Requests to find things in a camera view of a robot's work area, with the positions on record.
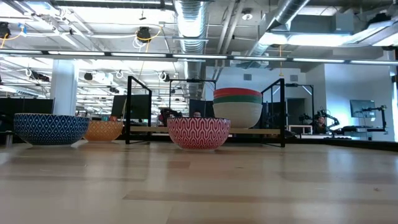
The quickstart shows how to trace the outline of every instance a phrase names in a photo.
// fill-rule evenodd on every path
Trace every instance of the bowl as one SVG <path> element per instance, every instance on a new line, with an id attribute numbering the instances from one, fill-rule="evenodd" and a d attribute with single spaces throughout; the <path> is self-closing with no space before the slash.
<path id="1" fill-rule="evenodd" d="M 229 135 L 231 121 L 224 118 L 168 118 L 169 135 L 185 151 L 211 152 Z"/>
<path id="2" fill-rule="evenodd" d="M 213 100 L 214 104 L 229 103 L 229 102 L 261 103 L 262 98 L 258 97 L 258 96 L 251 96 L 251 95 L 236 95 L 236 96 L 219 97 L 219 98 L 215 98 Z"/>
<path id="3" fill-rule="evenodd" d="M 262 97 L 262 93 L 250 90 L 246 88 L 222 88 L 215 90 L 213 92 L 214 98 L 219 98 L 223 96 L 231 96 L 231 95 L 252 95 L 252 96 L 259 96 Z"/>
<path id="4" fill-rule="evenodd" d="M 113 141 L 122 133 L 119 121 L 90 121 L 85 139 L 87 141 Z"/>
<path id="5" fill-rule="evenodd" d="M 34 146 L 71 145 L 82 139 L 89 122 L 77 116 L 16 113 L 14 131 Z"/>
<path id="6" fill-rule="evenodd" d="M 217 103 L 213 105 L 214 114 L 218 118 L 231 121 L 231 128 L 251 128 L 257 124 L 262 112 L 259 103 Z"/>

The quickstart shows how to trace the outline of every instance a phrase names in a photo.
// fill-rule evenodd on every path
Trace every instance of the red patterned bowl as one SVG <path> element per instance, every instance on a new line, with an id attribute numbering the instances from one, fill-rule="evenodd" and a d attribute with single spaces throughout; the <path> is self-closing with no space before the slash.
<path id="1" fill-rule="evenodd" d="M 229 135 L 231 121 L 224 118 L 168 118 L 169 135 L 185 151 L 210 152 Z"/>

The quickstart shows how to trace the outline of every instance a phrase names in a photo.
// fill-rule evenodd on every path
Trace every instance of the wooden table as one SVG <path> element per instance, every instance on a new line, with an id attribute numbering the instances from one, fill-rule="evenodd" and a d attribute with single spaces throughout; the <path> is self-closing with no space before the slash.
<path id="1" fill-rule="evenodd" d="M 167 133 L 167 127 L 143 127 L 132 126 L 130 131 L 133 132 L 152 132 L 152 133 Z M 280 134 L 279 129 L 245 129 L 245 128 L 231 128 L 230 134 Z"/>

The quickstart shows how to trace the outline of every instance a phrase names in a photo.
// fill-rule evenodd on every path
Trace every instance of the air duct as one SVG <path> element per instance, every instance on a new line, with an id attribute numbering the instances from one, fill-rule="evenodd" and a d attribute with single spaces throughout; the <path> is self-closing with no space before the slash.
<path id="1" fill-rule="evenodd" d="M 177 12 L 178 32 L 181 37 L 204 38 L 206 33 L 206 2 L 203 1 L 174 1 L 175 11 Z M 185 54 L 203 54 L 205 43 L 200 40 L 180 41 L 182 52 Z M 201 62 L 185 62 L 184 72 L 186 79 L 202 79 Z M 191 98 L 201 96 L 203 84 L 189 85 L 188 90 Z"/>
<path id="2" fill-rule="evenodd" d="M 248 56 L 261 56 L 270 46 L 270 31 L 276 27 L 291 22 L 294 17 L 300 12 L 300 10 L 310 0 L 280 0 L 278 8 L 274 11 L 273 15 L 265 17 L 265 31 L 262 37 L 254 44 L 254 47 L 248 52 Z"/>

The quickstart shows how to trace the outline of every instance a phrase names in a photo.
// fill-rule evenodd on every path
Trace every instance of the blue geometric bowl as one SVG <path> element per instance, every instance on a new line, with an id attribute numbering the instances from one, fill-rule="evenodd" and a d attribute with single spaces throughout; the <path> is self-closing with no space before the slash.
<path id="1" fill-rule="evenodd" d="M 77 116 L 17 113 L 14 131 L 25 142 L 34 146 L 71 145 L 87 132 L 89 118 Z"/>

